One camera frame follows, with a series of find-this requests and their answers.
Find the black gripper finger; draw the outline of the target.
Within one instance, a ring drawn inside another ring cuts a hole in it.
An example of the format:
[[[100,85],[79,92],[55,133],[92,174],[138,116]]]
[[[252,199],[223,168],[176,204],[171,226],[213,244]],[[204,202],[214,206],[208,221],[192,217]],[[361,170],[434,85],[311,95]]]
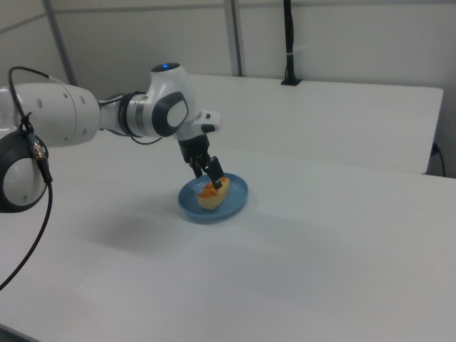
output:
[[[212,184],[216,190],[222,187],[222,178],[224,177],[224,171],[216,156],[208,159],[205,172],[211,179]]]
[[[192,168],[195,177],[200,178],[205,172],[205,160],[202,156],[193,156],[190,158],[190,167]]]

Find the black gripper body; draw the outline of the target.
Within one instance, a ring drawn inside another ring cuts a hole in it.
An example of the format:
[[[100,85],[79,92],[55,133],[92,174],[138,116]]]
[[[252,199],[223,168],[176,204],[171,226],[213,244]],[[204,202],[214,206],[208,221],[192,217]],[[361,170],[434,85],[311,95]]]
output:
[[[206,134],[178,141],[184,161],[189,165],[206,165],[210,160],[209,138]]]

